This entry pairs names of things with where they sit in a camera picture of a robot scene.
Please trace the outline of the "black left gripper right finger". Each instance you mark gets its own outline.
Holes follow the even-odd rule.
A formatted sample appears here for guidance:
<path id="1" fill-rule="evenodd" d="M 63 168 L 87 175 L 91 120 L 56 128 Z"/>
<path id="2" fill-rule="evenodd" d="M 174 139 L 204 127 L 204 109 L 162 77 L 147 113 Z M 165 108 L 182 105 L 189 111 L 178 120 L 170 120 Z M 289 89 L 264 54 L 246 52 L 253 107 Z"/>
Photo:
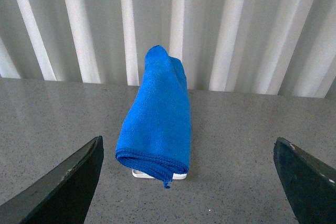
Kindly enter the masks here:
<path id="1" fill-rule="evenodd" d="M 283 137 L 274 164 L 299 223 L 335 223 L 335 169 Z"/>

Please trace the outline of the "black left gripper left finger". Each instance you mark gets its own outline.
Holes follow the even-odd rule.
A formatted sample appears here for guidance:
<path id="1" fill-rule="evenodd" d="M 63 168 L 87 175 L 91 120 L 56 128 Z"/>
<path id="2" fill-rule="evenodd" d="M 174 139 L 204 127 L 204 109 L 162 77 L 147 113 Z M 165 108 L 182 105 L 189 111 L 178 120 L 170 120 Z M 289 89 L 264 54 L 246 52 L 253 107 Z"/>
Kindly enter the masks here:
<path id="1" fill-rule="evenodd" d="M 1 223 L 84 223 L 104 158 L 97 136 L 1 205 Z"/>

